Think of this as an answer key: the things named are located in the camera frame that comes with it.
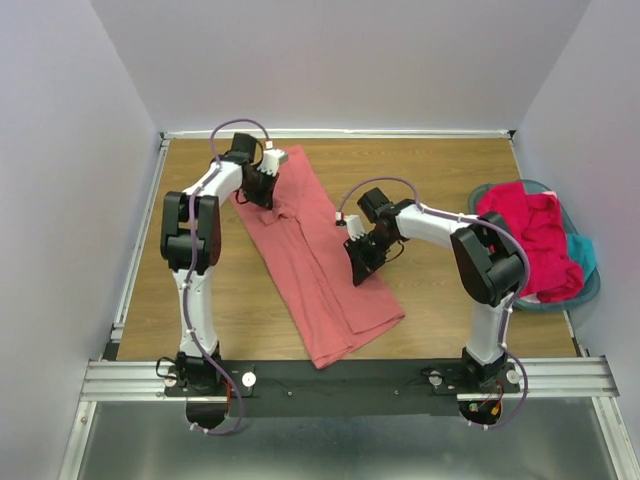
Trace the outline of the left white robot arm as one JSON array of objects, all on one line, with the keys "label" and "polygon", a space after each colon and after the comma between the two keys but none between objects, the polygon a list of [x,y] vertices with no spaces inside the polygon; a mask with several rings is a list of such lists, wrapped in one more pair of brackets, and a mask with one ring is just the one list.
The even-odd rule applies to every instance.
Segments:
[{"label": "left white robot arm", "polygon": [[221,206],[230,197],[270,210],[280,167],[288,154],[273,142],[236,133],[231,147],[215,155],[206,173],[163,199],[160,252],[180,302],[181,341],[166,387],[184,394],[216,395],[229,386],[222,373],[214,328],[212,276],[221,254]]}]

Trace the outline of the teal t shirt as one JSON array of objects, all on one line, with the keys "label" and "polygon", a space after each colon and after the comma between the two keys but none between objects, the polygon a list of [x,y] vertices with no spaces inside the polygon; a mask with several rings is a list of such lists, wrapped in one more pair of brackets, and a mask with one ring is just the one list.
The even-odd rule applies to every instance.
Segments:
[{"label": "teal t shirt", "polygon": [[569,233],[567,235],[567,248],[569,258],[582,268],[584,279],[587,280],[597,266],[592,241],[586,236]]}]

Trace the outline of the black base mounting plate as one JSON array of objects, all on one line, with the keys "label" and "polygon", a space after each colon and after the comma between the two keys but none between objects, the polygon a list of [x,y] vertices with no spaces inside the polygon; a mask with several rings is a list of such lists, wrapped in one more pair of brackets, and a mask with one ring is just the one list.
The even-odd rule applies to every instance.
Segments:
[{"label": "black base mounting plate", "polygon": [[457,416],[493,425],[520,375],[506,358],[480,367],[467,359],[309,361],[222,360],[217,367],[183,354],[158,377],[169,397],[187,400],[187,417],[218,425],[246,418]]}]

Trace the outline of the aluminium front rail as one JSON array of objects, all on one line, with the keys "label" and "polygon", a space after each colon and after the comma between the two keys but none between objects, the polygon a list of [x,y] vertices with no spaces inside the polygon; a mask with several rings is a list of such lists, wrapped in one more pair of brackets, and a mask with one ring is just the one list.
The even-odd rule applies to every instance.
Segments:
[{"label": "aluminium front rail", "polygon": [[[617,397],[604,357],[524,358],[528,397]],[[87,366],[80,399],[85,402],[168,401],[153,362],[98,361]]]}]

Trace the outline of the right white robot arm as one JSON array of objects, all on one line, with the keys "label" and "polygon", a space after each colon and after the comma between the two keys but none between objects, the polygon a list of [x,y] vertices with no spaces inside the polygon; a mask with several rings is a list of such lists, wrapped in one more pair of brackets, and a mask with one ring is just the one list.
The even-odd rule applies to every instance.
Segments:
[{"label": "right white robot arm", "polygon": [[453,252],[460,281],[472,299],[471,334],[461,358],[446,375],[434,363],[427,373],[452,380],[455,386],[480,392],[498,384],[508,371],[506,332],[513,304],[530,277],[523,247],[509,232],[502,216],[454,214],[433,209],[417,199],[391,201],[373,188],[357,201],[372,224],[366,230],[358,215],[339,207],[335,224],[346,229],[344,248],[352,281],[361,285],[388,262],[394,243],[422,240]]}]

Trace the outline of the magenta t shirt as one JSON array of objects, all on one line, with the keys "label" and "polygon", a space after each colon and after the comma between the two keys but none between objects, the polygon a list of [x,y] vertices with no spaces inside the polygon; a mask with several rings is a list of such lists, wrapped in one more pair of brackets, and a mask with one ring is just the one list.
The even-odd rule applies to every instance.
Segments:
[{"label": "magenta t shirt", "polygon": [[582,266],[568,252],[561,203],[554,193],[528,193],[522,181],[491,187],[475,212],[499,213],[520,243],[530,264],[530,278],[520,293],[541,303],[571,300],[584,287]]}]

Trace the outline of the salmon pink t shirt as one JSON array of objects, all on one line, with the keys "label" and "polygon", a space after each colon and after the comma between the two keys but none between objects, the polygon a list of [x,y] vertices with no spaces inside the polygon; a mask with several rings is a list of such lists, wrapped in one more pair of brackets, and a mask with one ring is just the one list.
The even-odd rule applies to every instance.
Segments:
[{"label": "salmon pink t shirt", "polygon": [[313,365],[323,369],[405,316],[379,276],[356,287],[335,207],[299,146],[288,150],[270,210],[234,206],[291,314]]}]

